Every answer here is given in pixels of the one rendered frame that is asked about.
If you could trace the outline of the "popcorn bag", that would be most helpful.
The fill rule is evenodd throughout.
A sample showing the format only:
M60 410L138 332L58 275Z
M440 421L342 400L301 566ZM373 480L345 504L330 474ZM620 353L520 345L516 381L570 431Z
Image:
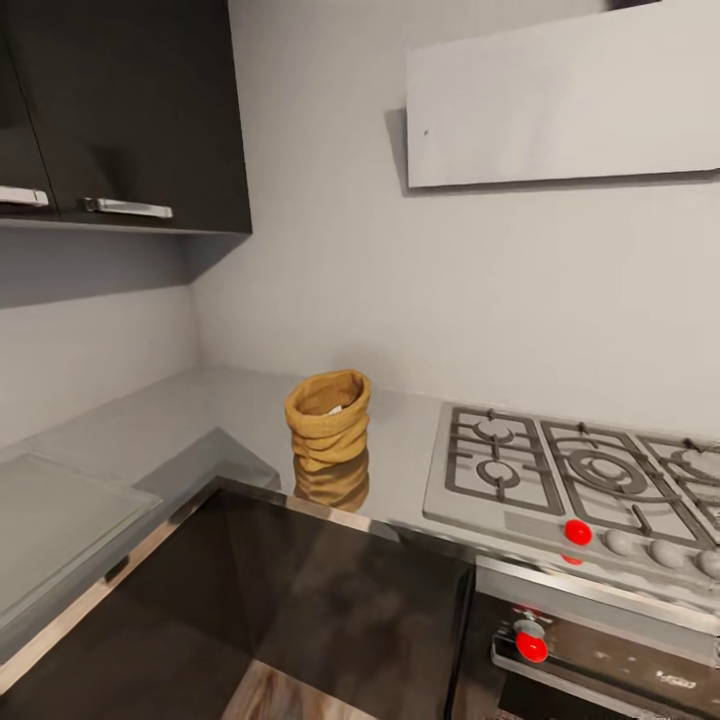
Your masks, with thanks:
M371 380L345 369L313 375L300 384L284 408L301 467L314 473L358 457L367 446Z

